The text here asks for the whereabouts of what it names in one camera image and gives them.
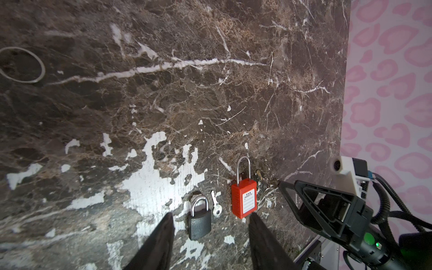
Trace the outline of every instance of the pink wallpaper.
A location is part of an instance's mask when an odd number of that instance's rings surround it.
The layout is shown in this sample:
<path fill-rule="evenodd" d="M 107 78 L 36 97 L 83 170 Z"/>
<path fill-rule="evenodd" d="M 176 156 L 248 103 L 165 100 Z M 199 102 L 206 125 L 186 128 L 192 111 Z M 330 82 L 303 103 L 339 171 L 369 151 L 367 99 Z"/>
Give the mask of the pink wallpaper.
<path fill-rule="evenodd" d="M 340 154 L 367 160 L 415 216 L 432 222 L 432 2 L 352 1 L 348 42 Z M 416 232 L 389 223 L 396 239 Z M 348 269 L 342 253 L 339 269 Z"/>

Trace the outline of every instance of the red padlock label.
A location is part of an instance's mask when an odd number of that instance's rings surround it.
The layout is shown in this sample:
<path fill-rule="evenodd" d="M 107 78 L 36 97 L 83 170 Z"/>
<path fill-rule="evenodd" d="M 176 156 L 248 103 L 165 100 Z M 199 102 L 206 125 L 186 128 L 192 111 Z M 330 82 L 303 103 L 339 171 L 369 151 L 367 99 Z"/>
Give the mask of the red padlock label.
<path fill-rule="evenodd" d="M 243 214 L 255 208 L 255 189 L 250 190 L 242 195 L 243 200 Z"/>

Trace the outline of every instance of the marble surface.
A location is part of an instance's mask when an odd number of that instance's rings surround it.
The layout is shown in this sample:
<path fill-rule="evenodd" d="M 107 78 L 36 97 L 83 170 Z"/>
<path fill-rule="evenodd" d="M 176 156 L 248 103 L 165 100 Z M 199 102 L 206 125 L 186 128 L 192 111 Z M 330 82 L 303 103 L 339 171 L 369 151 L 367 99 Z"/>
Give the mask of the marble surface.
<path fill-rule="evenodd" d="M 331 184 L 350 2 L 15 1 L 0 45 L 37 54 L 34 85 L 0 78 L 0 266 L 125 266 L 163 215 L 172 269 L 251 269 L 248 218 L 231 213 L 238 158 L 260 170 L 257 213 L 292 256 L 312 234 L 278 180 Z M 2 68 L 32 78 L 28 55 Z M 223 207 L 190 241 L 189 200 Z"/>

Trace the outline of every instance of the black cable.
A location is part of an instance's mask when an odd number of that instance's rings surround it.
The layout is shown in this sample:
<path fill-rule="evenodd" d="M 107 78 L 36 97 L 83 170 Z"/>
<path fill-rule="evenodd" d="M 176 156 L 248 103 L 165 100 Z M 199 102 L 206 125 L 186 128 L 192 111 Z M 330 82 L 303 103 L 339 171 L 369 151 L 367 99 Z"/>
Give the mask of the black cable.
<path fill-rule="evenodd" d="M 388 224 L 388 221 L 378 224 L 378 227 L 380 231 L 382 232 L 382 235 L 384 235 L 385 239 L 393 246 L 397 247 L 397 243 L 394 239 L 393 233 L 391 232 L 390 226 Z"/>
<path fill-rule="evenodd" d="M 421 220 L 421 219 L 419 219 L 419 218 L 417 218 L 411 214 L 407 214 L 407 213 L 402 212 L 402 211 L 391 211 L 391 212 L 389 212 L 388 216 L 394 217 L 397 219 L 404 219 L 406 221 L 411 222 L 412 224 L 419 225 L 419 226 L 425 227 L 426 229 L 432 230 L 432 224 L 427 223 L 426 221 L 423 221 L 423 220 Z"/>
<path fill-rule="evenodd" d="M 387 183 L 387 181 L 380 176 L 377 173 L 373 173 L 375 174 L 375 179 L 385 188 L 385 190 L 387 190 L 387 192 L 390 194 L 390 196 L 393 198 L 393 200 L 395 201 L 395 203 L 397 204 L 397 206 L 399 206 L 399 208 L 404 211 L 405 213 L 411 215 L 410 210 L 408 210 L 408 207 L 403 203 L 403 201 L 399 198 L 398 194 L 394 191 L 394 189 Z M 414 227 L 417 229 L 417 231 L 419 232 L 425 232 L 426 230 L 421 227 L 418 226 L 416 224 L 414 224 Z"/>
<path fill-rule="evenodd" d="M 372 185 L 378 193 L 380 207 L 378 213 L 372 217 L 371 223 L 379 225 L 387 221 L 388 213 L 390 212 L 390 199 L 380 184 L 374 182 Z"/>
<path fill-rule="evenodd" d="M 351 266 L 351 263 L 348 260 L 348 251 L 345 250 L 342 253 L 342 255 L 343 255 L 343 259 L 344 259 L 345 263 L 348 265 L 349 270 L 354 270 L 354 268 Z"/>

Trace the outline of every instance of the key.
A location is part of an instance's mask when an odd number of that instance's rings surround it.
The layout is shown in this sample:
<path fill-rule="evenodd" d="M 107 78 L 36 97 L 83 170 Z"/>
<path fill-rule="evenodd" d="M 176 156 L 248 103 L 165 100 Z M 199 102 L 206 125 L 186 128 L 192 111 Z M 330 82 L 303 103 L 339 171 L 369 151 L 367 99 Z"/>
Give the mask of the key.
<path fill-rule="evenodd" d="M 213 215 L 215 217 L 219 217 L 222 212 L 222 206 L 216 201 L 215 192 L 212 191 L 212 199 L 213 199 Z"/>

